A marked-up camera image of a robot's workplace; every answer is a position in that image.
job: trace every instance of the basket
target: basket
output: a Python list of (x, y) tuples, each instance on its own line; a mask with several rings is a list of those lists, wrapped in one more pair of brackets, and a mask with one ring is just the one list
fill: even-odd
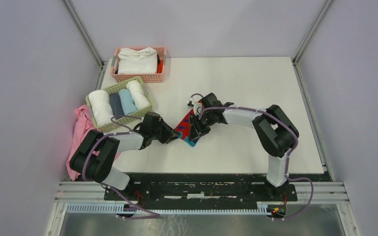
[[(116, 85), (104, 88), (103, 90), (107, 91), (109, 94), (112, 94), (112, 93), (115, 93), (115, 92), (119, 92), (122, 89), (126, 89), (127, 83), (130, 82), (130, 81), (133, 81), (133, 80), (137, 80), (138, 82), (140, 82), (141, 87), (143, 88), (144, 94), (146, 95), (146, 97), (148, 98), (148, 100), (150, 102), (150, 106), (145, 107), (145, 108), (143, 108), (141, 110), (138, 110), (136, 112), (133, 112), (131, 114), (128, 114), (128, 116), (134, 116), (134, 117), (140, 117), (140, 118), (142, 118), (147, 112), (153, 111), (153, 99), (148, 94), (147, 89), (144, 86), (144, 83), (143, 83), (143, 80), (141, 79), (141, 77), (135, 76), (133, 78), (130, 78), (130, 79), (127, 79), (127, 80), (122, 81), (120, 83), (117, 83)], [(96, 120), (95, 120), (95, 117), (94, 117), (94, 113), (92, 111), (92, 105), (91, 105), (91, 103), (89, 101), (88, 96), (86, 96), (86, 103), (87, 103), (87, 105), (89, 107), (89, 112), (91, 113), (92, 122), (94, 123), (95, 128), (97, 128), (98, 130), (106, 133), (106, 132), (110, 132), (110, 131), (112, 131), (114, 129), (117, 129), (117, 128), (121, 127), (121, 126), (119, 126), (117, 124), (114, 124), (114, 123), (109, 123), (109, 124), (106, 124), (106, 125), (103, 125), (103, 126), (98, 126), (97, 123), (96, 123)], [(136, 118), (130, 118), (130, 117), (122, 117), (122, 118), (120, 118), (120, 119), (118, 119), (116, 121), (118, 123), (120, 123), (120, 124), (128, 124), (128, 123), (133, 122), (135, 120), (137, 120), (137, 119)]]
[[(139, 51), (147, 47), (129, 47), (129, 48)], [(163, 82), (165, 71), (166, 71), (166, 67), (164, 63), (164, 56), (166, 55), (166, 48), (165, 47), (152, 47), (152, 48), (157, 51), (157, 54), (160, 60), (163, 60), (163, 70), (161, 71), (161, 73), (159, 74), (115, 74), (116, 71), (118, 70), (118, 64), (120, 61), (118, 57), (118, 53), (120, 53), (120, 50), (121, 50), (121, 48), (117, 48), (115, 50), (115, 54), (114, 54), (114, 57), (112, 58), (112, 63), (111, 63), (110, 73), (111, 73), (112, 78), (114, 78), (117, 83), (124, 81), (126, 79), (129, 79), (129, 78), (135, 77), (135, 76), (140, 76), (145, 83)]]

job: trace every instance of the white table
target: white table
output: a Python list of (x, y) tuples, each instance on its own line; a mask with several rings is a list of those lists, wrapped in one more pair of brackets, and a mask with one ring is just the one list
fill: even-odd
[[(166, 70), (164, 83), (146, 85), (154, 99), (153, 110), (172, 128), (189, 111), (188, 98), (196, 92), (213, 92), (222, 103), (249, 108), (277, 104), (300, 134), (289, 173), (323, 173), (290, 58), (171, 58), (166, 59)], [(107, 71), (102, 88), (113, 84)], [(195, 147), (183, 140), (168, 145), (154, 141), (144, 150), (121, 153), (113, 166), (123, 172), (261, 174), (267, 173), (267, 165), (268, 154), (255, 130), (215, 124)]]

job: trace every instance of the white towel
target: white towel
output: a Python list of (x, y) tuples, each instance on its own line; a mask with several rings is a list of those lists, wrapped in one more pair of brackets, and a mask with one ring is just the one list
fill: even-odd
[(153, 48), (140, 51), (121, 48), (118, 57), (120, 58), (118, 74), (155, 74), (157, 72), (157, 51)]
[(131, 97), (134, 100), (134, 104), (137, 109), (141, 110), (150, 105), (150, 102), (146, 98), (140, 82), (138, 82), (137, 80), (130, 81), (127, 83), (126, 88), (131, 93)]
[(92, 105), (97, 126), (103, 126), (111, 123), (111, 117), (114, 116), (111, 105), (109, 104), (109, 94), (105, 90), (95, 90), (88, 95)]

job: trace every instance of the pink cloth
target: pink cloth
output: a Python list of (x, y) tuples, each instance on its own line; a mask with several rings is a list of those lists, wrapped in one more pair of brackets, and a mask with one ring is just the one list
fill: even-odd
[(92, 117), (89, 112), (89, 108), (87, 105), (83, 105), (76, 109), (76, 116), (77, 122), (74, 126), (74, 133), (73, 133), (73, 141), (70, 150), (69, 158), (67, 159), (66, 166), (67, 172), (72, 180), (75, 180), (79, 177), (80, 173), (72, 170), (70, 168), (70, 160), (74, 153), (76, 152), (77, 148), (80, 146), (80, 143), (84, 140), (86, 135), (90, 130), (96, 129), (94, 124), (92, 123)]

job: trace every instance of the white wall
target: white wall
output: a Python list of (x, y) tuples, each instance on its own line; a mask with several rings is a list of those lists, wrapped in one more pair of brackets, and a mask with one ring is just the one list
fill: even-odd
[(172, 57), (295, 54), (324, 0), (73, 0), (104, 60), (117, 47)]
[(59, 0), (0, 0), (0, 236), (43, 235), (97, 65)]
[(378, 1), (336, 1), (301, 69), (335, 176), (378, 236)]

